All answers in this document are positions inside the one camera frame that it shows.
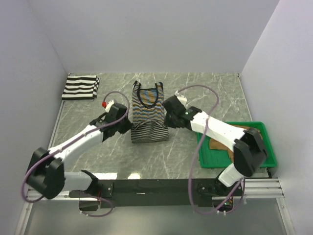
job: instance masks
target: fabric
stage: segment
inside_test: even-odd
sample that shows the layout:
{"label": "fabric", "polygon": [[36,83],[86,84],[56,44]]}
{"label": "fabric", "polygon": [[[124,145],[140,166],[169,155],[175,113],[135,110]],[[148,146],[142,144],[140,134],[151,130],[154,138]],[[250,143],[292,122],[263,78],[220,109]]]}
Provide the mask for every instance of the fabric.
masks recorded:
{"label": "fabric", "polygon": [[[243,129],[249,129],[250,127],[249,126],[238,126],[238,125],[232,125],[232,126],[236,126],[236,127],[240,127],[240,128],[243,128]],[[218,149],[218,150],[226,150],[227,153],[228,153],[228,156],[231,160],[231,162],[233,163],[234,162],[234,153],[232,150],[230,150],[229,148],[227,148],[225,145],[223,145],[222,143],[216,141],[215,139],[210,139],[210,142],[209,142],[209,149]]]}
{"label": "fabric", "polygon": [[155,88],[141,89],[135,81],[133,86],[133,129],[132,143],[158,142],[169,139],[168,128],[164,125],[163,84],[155,83]]}
{"label": "fabric", "polygon": [[62,100],[94,100],[99,83],[97,76],[68,76]]}

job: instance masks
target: brown cloth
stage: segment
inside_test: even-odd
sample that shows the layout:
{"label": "brown cloth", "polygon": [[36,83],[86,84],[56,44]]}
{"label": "brown cloth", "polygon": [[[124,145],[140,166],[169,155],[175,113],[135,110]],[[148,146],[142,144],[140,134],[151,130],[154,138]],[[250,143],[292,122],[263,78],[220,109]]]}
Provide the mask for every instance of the brown cloth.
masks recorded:
{"label": "brown cloth", "polygon": [[[246,130],[250,128],[249,126],[238,126],[238,125],[232,125],[232,126],[240,127],[240,128],[246,129]],[[234,162],[234,153],[233,153],[233,151],[231,151],[229,148],[227,148],[222,143],[217,142],[215,139],[212,139],[212,138],[210,139],[209,148],[210,149],[218,149],[218,150],[227,150],[227,153],[228,153],[228,156],[229,156],[231,162],[232,163]]]}

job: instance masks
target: marble table surface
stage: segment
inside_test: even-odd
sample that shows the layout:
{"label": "marble table surface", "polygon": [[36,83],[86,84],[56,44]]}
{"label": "marble table surface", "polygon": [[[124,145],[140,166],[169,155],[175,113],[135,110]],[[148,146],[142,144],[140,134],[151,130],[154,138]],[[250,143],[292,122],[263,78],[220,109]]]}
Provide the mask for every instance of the marble table surface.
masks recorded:
{"label": "marble table surface", "polygon": [[[192,84],[203,84],[213,88],[220,97],[220,104],[212,116],[222,121],[251,121],[251,116],[237,73],[101,73],[98,98],[95,101],[65,101],[53,136],[56,146],[82,131],[91,120],[104,111],[101,102],[110,91],[121,91],[131,101],[133,83],[138,80],[142,88],[153,88],[162,82],[164,98]],[[212,92],[204,88],[191,88],[182,92],[188,105],[208,111],[216,101]],[[113,94],[123,102],[120,95]],[[66,171],[81,169],[102,173],[102,178],[117,179],[173,179],[187,178],[191,158],[197,146],[196,134],[187,129],[169,129],[170,139],[166,142],[132,144],[130,132],[115,134],[102,144],[85,152]],[[215,178],[220,169],[202,169],[199,162],[193,171],[194,178]],[[268,177],[260,169],[255,177]]]}

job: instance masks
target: white wall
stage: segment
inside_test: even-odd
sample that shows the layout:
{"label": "white wall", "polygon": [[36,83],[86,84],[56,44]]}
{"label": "white wall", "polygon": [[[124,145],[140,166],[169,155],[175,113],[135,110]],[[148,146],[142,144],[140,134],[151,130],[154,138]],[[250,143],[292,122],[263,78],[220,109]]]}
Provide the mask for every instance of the white wall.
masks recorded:
{"label": "white wall", "polygon": [[280,0],[242,72],[254,120],[268,129],[299,235],[310,235],[313,166],[313,1]]}
{"label": "white wall", "polygon": [[278,3],[28,1],[70,72],[241,72]]}
{"label": "white wall", "polygon": [[0,7],[0,230],[14,234],[22,178],[32,152],[47,147],[66,78],[49,39],[24,0]]}

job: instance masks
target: cable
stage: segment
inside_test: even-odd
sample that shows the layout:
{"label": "cable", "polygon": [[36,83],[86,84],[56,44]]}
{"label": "cable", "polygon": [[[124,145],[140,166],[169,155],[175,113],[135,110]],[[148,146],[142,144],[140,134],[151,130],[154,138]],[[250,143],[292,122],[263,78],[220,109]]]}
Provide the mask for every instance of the cable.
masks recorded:
{"label": "cable", "polygon": [[241,181],[243,179],[240,179],[237,184],[233,187],[233,189],[229,192],[229,194],[227,195],[227,197],[214,209],[212,209],[211,211],[207,211],[207,212],[203,212],[203,211],[200,211],[198,208],[196,208],[195,206],[195,203],[194,203],[194,200],[193,200],[193,197],[192,197],[192,172],[193,172],[193,168],[195,166],[195,163],[196,163],[196,159],[197,159],[197,155],[199,153],[199,150],[201,148],[201,145],[203,144],[203,141],[206,137],[206,132],[207,130],[209,129],[208,128],[208,121],[209,121],[209,118],[211,116],[211,113],[212,111],[217,107],[217,105],[219,104],[220,102],[220,98],[219,98],[219,95],[216,93],[215,90],[213,90],[212,88],[208,87],[208,86],[205,86],[205,85],[191,85],[191,86],[188,86],[188,87],[185,87],[185,88],[182,88],[180,90],[178,90],[178,93],[182,92],[183,90],[186,90],[186,89],[189,89],[191,87],[204,87],[204,88],[207,88],[209,89],[211,92],[214,93],[214,95],[216,96],[216,102],[214,104],[214,106],[210,109],[210,111],[207,113],[208,114],[208,118],[206,119],[205,121],[205,129],[204,129],[204,132],[203,132],[203,135],[198,143],[198,146],[196,148],[196,151],[194,152],[194,155],[192,156],[192,161],[191,161],[191,168],[190,168],[190,172],[189,172],[189,177],[188,177],[188,196],[189,196],[189,202],[192,206],[192,208],[194,209],[195,212],[199,213],[199,214],[202,214],[202,215],[208,215],[208,214],[212,214],[214,212],[216,212],[218,209],[220,209],[223,204],[230,198],[230,196],[235,192],[235,190],[237,189],[237,187],[240,185]]}
{"label": "cable", "polygon": [[50,154],[48,154],[47,156],[43,157],[43,158],[40,159],[38,162],[36,162],[36,163],[26,172],[26,174],[25,174],[25,176],[24,176],[24,178],[23,178],[22,187],[21,187],[21,195],[22,195],[22,198],[23,198],[24,201],[26,201],[26,202],[28,202],[28,203],[35,203],[35,202],[38,202],[38,201],[40,201],[41,199],[44,198],[44,196],[42,195],[42,196],[40,196],[39,198],[37,198],[37,199],[35,199],[35,200],[29,200],[29,199],[27,198],[27,196],[25,195],[25,193],[24,193],[26,181],[27,181],[28,177],[30,176],[30,174],[37,168],[37,166],[39,166],[41,163],[43,163],[43,162],[46,161],[47,159],[53,157],[54,155],[60,153],[61,151],[67,149],[68,147],[70,147],[71,145],[73,145],[74,143],[76,143],[77,141],[79,141],[80,139],[82,139],[84,136],[86,136],[86,135],[88,135],[88,134],[90,134],[90,133],[92,133],[92,132],[94,132],[94,131],[97,131],[97,130],[99,130],[99,129],[101,129],[101,128],[105,128],[105,127],[108,127],[108,126],[112,126],[112,125],[114,125],[114,124],[117,124],[118,122],[120,122],[121,120],[123,120],[123,119],[127,116],[128,112],[129,112],[129,109],[130,109],[130,103],[129,103],[128,98],[127,98],[122,92],[119,92],[119,91],[109,92],[109,93],[104,97],[103,100],[105,101],[106,98],[107,98],[109,95],[111,95],[112,93],[118,93],[118,94],[122,95],[122,96],[125,98],[125,100],[126,100],[126,102],[127,102],[127,110],[126,110],[125,114],[124,114],[121,118],[119,118],[118,120],[116,120],[116,121],[113,121],[113,122],[104,124],[104,125],[102,125],[102,126],[99,126],[99,127],[97,127],[97,128],[91,129],[91,130],[89,130],[89,131],[87,131],[87,132],[81,134],[80,136],[78,136],[77,138],[75,138],[74,140],[72,140],[71,142],[69,142],[68,144],[64,145],[64,146],[62,147],[62,150],[61,150],[61,149],[58,149],[58,150],[54,151],[53,153],[50,153]]}
{"label": "cable", "polygon": [[243,197],[245,194],[245,188],[246,188],[246,179],[244,178],[244,180],[243,180],[243,193],[241,194],[241,198],[239,199],[239,202],[233,207],[233,209],[231,209],[230,211],[227,211],[226,214],[233,212],[239,206],[239,204],[243,200]]}
{"label": "cable", "polygon": [[87,212],[84,212],[84,211],[81,212],[82,214],[84,214],[84,215],[86,215],[86,216],[88,216],[88,217],[99,218],[99,217],[104,217],[104,216],[106,216],[106,215],[109,215],[109,214],[113,211],[114,205],[113,205],[113,203],[112,203],[111,201],[109,201],[108,199],[101,198],[101,197],[91,196],[91,195],[89,195],[89,194],[85,194],[85,195],[88,196],[88,197],[94,198],[94,199],[98,199],[99,201],[101,200],[101,201],[103,201],[103,202],[106,202],[106,203],[108,203],[108,204],[111,206],[111,208],[110,208],[110,210],[109,210],[107,213],[105,213],[105,214],[88,214]]}

